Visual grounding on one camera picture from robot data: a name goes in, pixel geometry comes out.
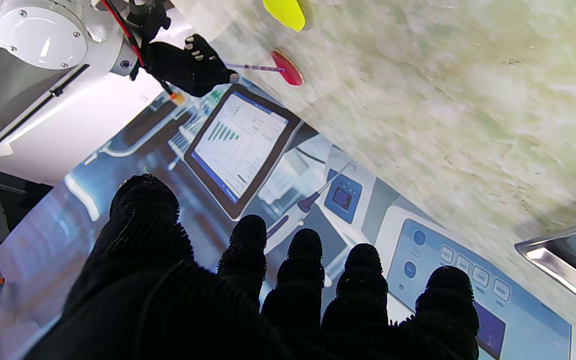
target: display screen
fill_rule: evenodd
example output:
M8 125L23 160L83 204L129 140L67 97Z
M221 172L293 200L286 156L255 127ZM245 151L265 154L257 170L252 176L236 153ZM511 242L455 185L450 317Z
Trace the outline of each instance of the display screen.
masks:
M288 120L234 91L191 156L237 203L286 128Z
M334 194L332 195L332 201L334 201L334 203L339 205L339 207L342 207L343 209L346 210L348 210L348 208L350 207L350 200L352 200L350 194L343 191L341 187L338 187L334 191Z
M474 302L474 306L479 317L477 344L490 356L499 360L501 357L501 346L504 343L506 324L485 307L479 305L477 301Z

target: black glove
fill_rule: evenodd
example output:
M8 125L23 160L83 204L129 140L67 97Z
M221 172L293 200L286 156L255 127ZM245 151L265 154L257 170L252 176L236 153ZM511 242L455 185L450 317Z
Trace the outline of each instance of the black glove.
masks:
M145 50L146 71L188 94L201 98L215 85L236 83L237 72L226 68L217 52L199 34L185 39L185 47L165 42L149 43Z

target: yellow disc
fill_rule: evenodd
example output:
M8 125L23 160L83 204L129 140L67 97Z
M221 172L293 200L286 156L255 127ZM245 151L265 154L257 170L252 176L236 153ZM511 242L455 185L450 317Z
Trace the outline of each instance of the yellow disc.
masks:
M263 0L266 11L284 27L299 32L306 25L306 17L297 0Z

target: lab equipment panel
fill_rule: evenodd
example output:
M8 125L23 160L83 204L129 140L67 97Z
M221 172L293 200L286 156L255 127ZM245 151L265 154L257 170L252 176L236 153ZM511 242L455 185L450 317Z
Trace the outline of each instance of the lab equipment panel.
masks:
M330 169L326 180L329 182L335 175L337 175L337 172ZM330 184L330 190L327 193L324 206L346 223L352 224L362 189L363 187L359 182L342 173Z
M470 276L480 360L569 360L569 323L490 262L413 219L401 228L388 272L390 292L413 311L432 272L444 265Z

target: button label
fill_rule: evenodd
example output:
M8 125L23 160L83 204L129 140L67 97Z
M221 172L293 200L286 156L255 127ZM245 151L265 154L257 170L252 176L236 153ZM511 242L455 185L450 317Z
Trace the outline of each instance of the button label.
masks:
M503 301L509 301L510 300L510 286L507 285L502 280L499 280L498 278L496 278L494 280L494 286L493 286L492 292L494 292L494 294L496 296L498 296L499 299L502 299Z
M486 270L475 265L475 267L472 268L472 279L482 285L482 287L486 288L488 287L490 274Z
M468 271L471 269L471 261L464 256L457 255L457 264L455 264L455 266L468 274Z
M441 259L444 260L444 262L448 263L448 265L453 263L454 255L455 252L452 251L450 248L448 248L448 246L444 245L441 247Z

